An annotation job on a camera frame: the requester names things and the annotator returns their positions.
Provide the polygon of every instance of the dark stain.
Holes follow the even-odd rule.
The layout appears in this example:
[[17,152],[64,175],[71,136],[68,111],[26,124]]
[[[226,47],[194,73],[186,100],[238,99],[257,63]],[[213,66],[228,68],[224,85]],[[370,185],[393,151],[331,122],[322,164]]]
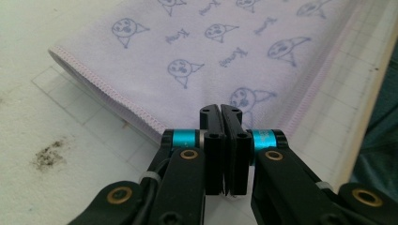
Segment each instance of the dark stain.
[[61,148],[64,146],[65,141],[60,140],[53,142],[47,147],[41,149],[38,153],[36,153],[36,157],[34,158],[33,164],[36,165],[36,168],[39,171],[45,171],[52,168],[54,165],[65,161],[63,157],[59,154]]

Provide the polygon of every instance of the blue ring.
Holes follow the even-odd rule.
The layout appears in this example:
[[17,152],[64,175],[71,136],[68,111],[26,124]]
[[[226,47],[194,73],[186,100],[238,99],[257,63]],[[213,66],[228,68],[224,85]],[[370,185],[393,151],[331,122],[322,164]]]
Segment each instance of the blue ring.
[[253,129],[254,155],[268,147],[277,147],[276,137],[271,129]]
[[196,134],[194,129],[175,129],[173,133],[173,147],[196,146]]

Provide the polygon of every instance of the brass screw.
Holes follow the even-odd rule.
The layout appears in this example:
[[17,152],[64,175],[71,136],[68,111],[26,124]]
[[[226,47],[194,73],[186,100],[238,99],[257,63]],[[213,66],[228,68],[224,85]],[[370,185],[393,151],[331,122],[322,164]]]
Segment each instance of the brass screw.
[[383,201],[380,197],[367,189],[355,188],[352,190],[352,195],[356,200],[372,207],[380,207],[383,205]]
[[271,160],[275,160],[275,161],[279,161],[282,160],[283,155],[279,152],[276,151],[267,151],[266,152],[266,157],[271,159]]
[[184,150],[181,152],[180,156],[185,159],[194,159],[199,156],[199,154],[194,150]]
[[121,204],[132,196],[132,190],[129,187],[116,187],[108,193],[106,200],[111,204]]

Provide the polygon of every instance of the white towel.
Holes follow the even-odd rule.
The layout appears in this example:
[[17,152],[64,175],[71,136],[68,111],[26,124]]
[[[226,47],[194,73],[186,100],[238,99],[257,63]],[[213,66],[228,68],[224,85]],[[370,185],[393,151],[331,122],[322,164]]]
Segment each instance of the white towel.
[[128,0],[50,54],[157,142],[166,128],[199,128],[209,104],[289,135],[357,2]]

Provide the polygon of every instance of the metal bolt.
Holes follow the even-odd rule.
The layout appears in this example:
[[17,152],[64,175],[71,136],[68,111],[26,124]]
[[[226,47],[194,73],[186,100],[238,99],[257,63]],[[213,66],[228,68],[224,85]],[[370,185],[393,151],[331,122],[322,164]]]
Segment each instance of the metal bolt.
[[194,159],[199,156],[199,154],[195,150],[184,150],[181,152],[180,156],[184,159]]
[[111,204],[121,204],[127,201],[132,196],[132,190],[129,187],[116,187],[111,190],[106,200]]

